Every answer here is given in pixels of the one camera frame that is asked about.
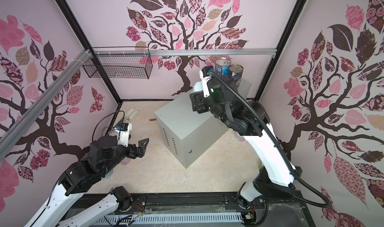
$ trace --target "beige floor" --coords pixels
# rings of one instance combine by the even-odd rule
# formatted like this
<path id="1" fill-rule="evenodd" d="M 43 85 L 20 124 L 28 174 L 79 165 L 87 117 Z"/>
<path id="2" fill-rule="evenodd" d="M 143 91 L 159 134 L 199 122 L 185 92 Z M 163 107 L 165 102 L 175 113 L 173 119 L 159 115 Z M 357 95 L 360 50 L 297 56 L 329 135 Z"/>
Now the beige floor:
<path id="1" fill-rule="evenodd" d="M 221 192 L 238 191 L 245 181 L 258 174 L 261 162 L 251 145 L 235 139 L 229 129 L 216 143 L 187 169 L 166 148 L 154 111 L 168 101 L 124 102 L 122 110 L 134 107 L 140 113 L 132 123 L 131 144 L 149 138 L 146 154 L 127 165 L 119 164 L 113 175 L 91 187 L 89 193 L 107 193 L 111 188 L 124 186 L 138 192 Z"/>

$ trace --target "gray metal box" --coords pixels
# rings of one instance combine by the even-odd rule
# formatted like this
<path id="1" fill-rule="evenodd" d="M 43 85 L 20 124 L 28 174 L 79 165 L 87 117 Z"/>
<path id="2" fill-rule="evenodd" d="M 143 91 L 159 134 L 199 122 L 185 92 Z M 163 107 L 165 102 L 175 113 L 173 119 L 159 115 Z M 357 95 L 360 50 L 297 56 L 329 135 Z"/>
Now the gray metal box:
<path id="1" fill-rule="evenodd" d="M 251 85 L 241 80 L 238 92 L 243 98 L 247 97 Z M 185 168 L 228 131 L 228 127 L 210 112 L 192 111 L 191 91 L 155 112 L 166 147 Z"/>

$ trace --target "wire basket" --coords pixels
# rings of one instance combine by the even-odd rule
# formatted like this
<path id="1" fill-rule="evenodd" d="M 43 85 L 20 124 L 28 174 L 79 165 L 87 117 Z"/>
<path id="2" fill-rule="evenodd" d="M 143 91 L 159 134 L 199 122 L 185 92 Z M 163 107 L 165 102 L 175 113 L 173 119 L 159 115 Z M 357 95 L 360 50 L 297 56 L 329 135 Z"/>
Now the wire basket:
<path id="1" fill-rule="evenodd" d="M 90 78 L 101 78 L 97 69 L 101 67 L 108 78 L 149 79 L 152 61 L 148 53 L 107 53 L 97 54 L 101 66 L 95 65 L 92 58 L 83 65 Z"/>

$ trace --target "wire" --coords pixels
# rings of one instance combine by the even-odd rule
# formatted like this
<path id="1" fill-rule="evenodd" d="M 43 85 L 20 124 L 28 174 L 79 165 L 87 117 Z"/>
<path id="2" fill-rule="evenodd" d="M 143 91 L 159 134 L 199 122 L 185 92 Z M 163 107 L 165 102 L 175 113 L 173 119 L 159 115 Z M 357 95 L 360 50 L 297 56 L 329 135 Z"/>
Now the wire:
<path id="1" fill-rule="evenodd" d="M 119 111 L 113 112 L 112 114 L 115 114 L 115 113 L 118 113 L 118 112 L 123 112 L 123 118 L 125 118 L 125 112 L 124 112 L 123 110 L 119 110 Z M 108 114 L 107 116 L 105 116 L 104 118 L 102 118 L 102 119 L 96 124 L 96 127 L 94 128 L 93 133 L 92 133 L 92 141 L 93 141 L 93 137 L 94 137 L 94 135 L 95 135 L 95 131 L 96 131 L 97 126 L 101 123 L 101 121 L 103 121 L 103 120 L 106 119 L 107 117 L 111 116 L 112 114 Z"/>
<path id="2" fill-rule="evenodd" d="M 240 96 L 222 77 L 220 77 L 214 71 L 210 71 L 209 72 L 209 76 L 215 77 L 223 86 L 225 86 L 229 91 L 231 91 L 242 102 L 242 104 L 249 110 L 249 112 L 252 114 L 252 116 L 256 118 L 257 122 L 264 129 L 264 131 L 268 135 L 268 137 L 272 140 L 273 144 L 275 145 L 275 147 L 279 151 L 281 157 L 283 158 L 283 160 L 285 162 L 285 165 L 287 166 L 288 170 L 290 171 L 290 174 L 293 175 L 293 177 L 299 183 L 301 183 L 304 187 L 306 187 L 307 189 L 312 191 L 314 194 L 316 194 L 317 196 L 322 198 L 325 201 L 325 204 L 317 203 L 317 202 L 314 202 L 314 201 L 310 201 L 310 200 L 307 200 L 307 199 L 304 199 L 304 198 L 301 198 L 301 197 L 298 197 L 298 196 L 295 196 L 295 195 L 293 195 L 293 196 L 295 198 L 297 198 L 297 199 L 307 203 L 307 204 L 310 204 L 310 205 L 314 205 L 314 206 L 321 207 L 321 208 L 329 208 L 329 207 L 331 207 L 332 202 L 326 196 L 324 196 L 317 189 L 313 188 L 308 183 L 306 183 L 296 173 L 296 171 L 293 169 L 293 167 L 291 165 L 291 162 L 288 160 L 288 157 L 285 155 L 284 150 L 283 150 L 281 144 L 279 143 L 279 141 L 276 139 L 276 137 L 273 135 L 273 133 L 269 130 L 269 128 L 267 127 L 266 123 L 260 118 L 260 116 L 256 113 L 256 111 L 247 103 L 247 101 L 242 96 Z"/>

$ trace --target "tin can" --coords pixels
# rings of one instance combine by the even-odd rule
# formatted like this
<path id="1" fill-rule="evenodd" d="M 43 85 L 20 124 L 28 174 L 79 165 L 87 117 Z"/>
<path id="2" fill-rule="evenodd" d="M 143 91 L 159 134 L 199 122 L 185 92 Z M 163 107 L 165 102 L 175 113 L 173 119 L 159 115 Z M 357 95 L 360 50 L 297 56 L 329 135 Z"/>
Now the tin can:
<path id="1" fill-rule="evenodd" d="M 236 86 L 240 85 L 243 70 L 244 68 L 238 64 L 232 64 L 228 68 L 228 77 L 233 78 L 236 81 Z"/>
<path id="2" fill-rule="evenodd" d="M 221 57 L 216 60 L 215 72 L 218 75 L 228 76 L 228 68 L 231 65 L 231 60 L 226 57 Z"/>

